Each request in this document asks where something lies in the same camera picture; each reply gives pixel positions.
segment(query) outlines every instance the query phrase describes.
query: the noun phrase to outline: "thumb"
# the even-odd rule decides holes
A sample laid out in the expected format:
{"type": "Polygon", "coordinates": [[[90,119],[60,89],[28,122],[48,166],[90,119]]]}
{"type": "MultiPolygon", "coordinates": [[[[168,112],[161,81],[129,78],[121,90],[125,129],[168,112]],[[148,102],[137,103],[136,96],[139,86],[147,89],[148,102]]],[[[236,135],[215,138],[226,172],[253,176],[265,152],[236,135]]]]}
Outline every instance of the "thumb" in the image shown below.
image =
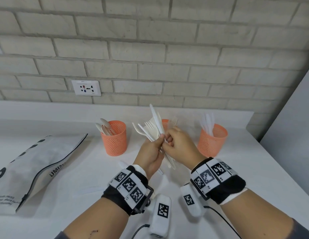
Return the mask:
{"type": "Polygon", "coordinates": [[[157,140],[153,141],[154,145],[156,146],[156,148],[160,148],[161,144],[164,141],[164,134],[160,134],[160,136],[158,137],[157,140]]]}
{"type": "Polygon", "coordinates": [[[174,157],[175,149],[174,147],[171,147],[168,143],[164,142],[162,144],[162,149],[169,154],[171,157],[174,157]]]}

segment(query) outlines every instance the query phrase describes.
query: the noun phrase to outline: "black cable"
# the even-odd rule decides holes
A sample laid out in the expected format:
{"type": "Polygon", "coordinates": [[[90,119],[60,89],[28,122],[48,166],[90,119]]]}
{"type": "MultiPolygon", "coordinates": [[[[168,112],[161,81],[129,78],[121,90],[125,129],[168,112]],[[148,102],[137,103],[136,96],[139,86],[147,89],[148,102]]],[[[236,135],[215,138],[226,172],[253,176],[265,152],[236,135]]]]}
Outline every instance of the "black cable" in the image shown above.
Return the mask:
{"type": "Polygon", "coordinates": [[[236,232],[236,230],[230,225],[230,223],[228,223],[228,221],[219,212],[217,212],[215,209],[213,209],[212,207],[210,207],[208,205],[205,205],[203,207],[214,210],[214,212],[216,212],[219,216],[221,216],[221,218],[232,228],[232,230],[237,234],[237,236],[240,237],[240,235],[236,232]]]}
{"type": "Polygon", "coordinates": [[[136,230],[135,234],[133,234],[133,237],[131,239],[133,239],[136,236],[136,234],[138,233],[138,231],[140,231],[140,229],[143,228],[143,227],[150,227],[150,225],[149,224],[144,224],[141,227],[139,227],[138,230],[136,230]]]}

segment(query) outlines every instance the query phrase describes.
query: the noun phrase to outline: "hand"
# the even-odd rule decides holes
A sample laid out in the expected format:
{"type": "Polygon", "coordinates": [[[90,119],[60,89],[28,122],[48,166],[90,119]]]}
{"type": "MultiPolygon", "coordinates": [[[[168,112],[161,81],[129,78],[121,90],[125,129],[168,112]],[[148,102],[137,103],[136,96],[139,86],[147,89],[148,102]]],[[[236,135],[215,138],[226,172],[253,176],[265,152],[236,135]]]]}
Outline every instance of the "hand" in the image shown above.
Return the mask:
{"type": "Polygon", "coordinates": [[[161,134],[159,138],[153,142],[148,139],[145,140],[141,146],[139,153],[133,162],[143,168],[147,174],[148,180],[153,176],[153,174],[160,168],[163,155],[159,151],[162,143],[164,141],[164,135],[161,134]]]}
{"type": "Polygon", "coordinates": [[[171,145],[163,143],[164,151],[188,169],[192,170],[198,163],[206,159],[196,148],[188,133],[177,126],[167,130],[165,137],[168,142],[171,142],[171,145]]]}

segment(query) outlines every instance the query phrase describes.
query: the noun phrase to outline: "right hand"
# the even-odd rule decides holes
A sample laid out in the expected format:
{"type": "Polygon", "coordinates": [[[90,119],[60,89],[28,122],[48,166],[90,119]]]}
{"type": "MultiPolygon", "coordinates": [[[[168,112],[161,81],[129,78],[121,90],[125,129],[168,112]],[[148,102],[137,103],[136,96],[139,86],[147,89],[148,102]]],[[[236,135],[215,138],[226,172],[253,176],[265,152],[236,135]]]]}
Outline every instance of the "right hand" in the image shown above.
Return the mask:
{"type": "Polygon", "coordinates": [[[171,142],[171,145],[164,142],[162,144],[164,151],[188,169],[192,170],[198,163],[206,159],[196,148],[188,133],[177,126],[167,130],[165,138],[171,142]]]}

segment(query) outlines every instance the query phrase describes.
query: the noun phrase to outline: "orange mesh cup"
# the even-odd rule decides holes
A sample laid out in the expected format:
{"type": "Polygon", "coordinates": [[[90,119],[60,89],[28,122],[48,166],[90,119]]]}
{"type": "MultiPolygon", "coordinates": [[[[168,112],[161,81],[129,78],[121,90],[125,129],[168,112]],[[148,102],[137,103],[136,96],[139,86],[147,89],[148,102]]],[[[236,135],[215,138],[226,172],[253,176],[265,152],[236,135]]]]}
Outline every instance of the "orange mesh cup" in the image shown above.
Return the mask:
{"type": "Polygon", "coordinates": [[[110,121],[111,128],[117,133],[114,136],[106,136],[101,133],[106,153],[110,156],[119,156],[127,150],[126,124],[122,121],[110,121]]]}
{"type": "Polygon", "coordinates": [[[214,125],[213,136],[201,129],[197,148],[205,157],[215,157],[220,152],[227,137],[228,131],[219,124],[214,125]]]}
{"type": "Polygon", "coordinates": [[[169,119],[162,119],[162,126],[165,131],[168,129],[168,121],[169,119]]]}

